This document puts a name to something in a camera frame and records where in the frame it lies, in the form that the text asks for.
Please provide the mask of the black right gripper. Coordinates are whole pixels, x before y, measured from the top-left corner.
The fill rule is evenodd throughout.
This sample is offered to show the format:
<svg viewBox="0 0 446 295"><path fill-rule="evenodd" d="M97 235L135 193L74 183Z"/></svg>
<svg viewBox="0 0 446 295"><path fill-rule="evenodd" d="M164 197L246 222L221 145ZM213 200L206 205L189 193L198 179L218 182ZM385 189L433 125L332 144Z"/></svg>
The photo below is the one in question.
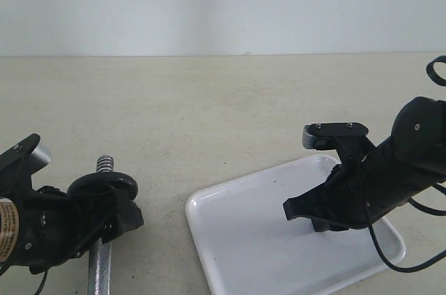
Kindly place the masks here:
<svg viewBox="0 0 446 295"><path fill-rule="evenodd" d="M377 146L362 160L336 166L327 180L283 203L287 220L308 218L315 232L364 229L418 193L418 169Z"/></svg>

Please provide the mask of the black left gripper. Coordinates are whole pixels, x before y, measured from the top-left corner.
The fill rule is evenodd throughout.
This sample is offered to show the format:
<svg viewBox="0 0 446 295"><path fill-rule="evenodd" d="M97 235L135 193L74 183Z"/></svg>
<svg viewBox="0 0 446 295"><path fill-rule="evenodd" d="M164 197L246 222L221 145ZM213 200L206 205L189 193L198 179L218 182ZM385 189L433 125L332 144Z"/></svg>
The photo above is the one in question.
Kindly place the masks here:
<svg viewBox="0 0 446 295"><path fill-rule="evenodd" d="M85 213L66 192L45 186L13 192L18 212L18 234L13 265L41 274L82 256L94 243L110 243L144 224L134 201L138 187L112 186L110 213Z"/></svg>

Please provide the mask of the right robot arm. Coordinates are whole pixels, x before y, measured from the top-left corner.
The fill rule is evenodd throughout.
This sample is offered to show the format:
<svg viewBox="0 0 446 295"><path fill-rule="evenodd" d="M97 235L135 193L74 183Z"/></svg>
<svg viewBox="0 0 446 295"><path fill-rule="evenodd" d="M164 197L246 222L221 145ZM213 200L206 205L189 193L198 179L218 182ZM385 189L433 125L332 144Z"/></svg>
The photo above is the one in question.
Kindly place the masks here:
<svg viewBox="0 0 446 295"><path fill-rule="evenodd" d="M302 144L335 150L340 162L324 182L283 203L287 220L316 229L364 229L436 183L445 181L445 102L416 97L397 114L378 146L361 123L312 123Z"/></svg>

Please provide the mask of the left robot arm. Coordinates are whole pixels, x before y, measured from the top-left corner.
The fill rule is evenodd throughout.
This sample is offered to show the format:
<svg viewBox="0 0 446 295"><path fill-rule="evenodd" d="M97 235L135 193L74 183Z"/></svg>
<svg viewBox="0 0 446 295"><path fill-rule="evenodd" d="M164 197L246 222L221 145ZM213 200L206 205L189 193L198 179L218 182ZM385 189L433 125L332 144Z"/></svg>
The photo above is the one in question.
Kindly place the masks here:
<svg viewBox="0 0 446 295"><path fill-rule="evenodd" d="M141 227L141 209L126 189L105 185L62 192L45 186L1 199L1 271L39 274Z"/></svg>

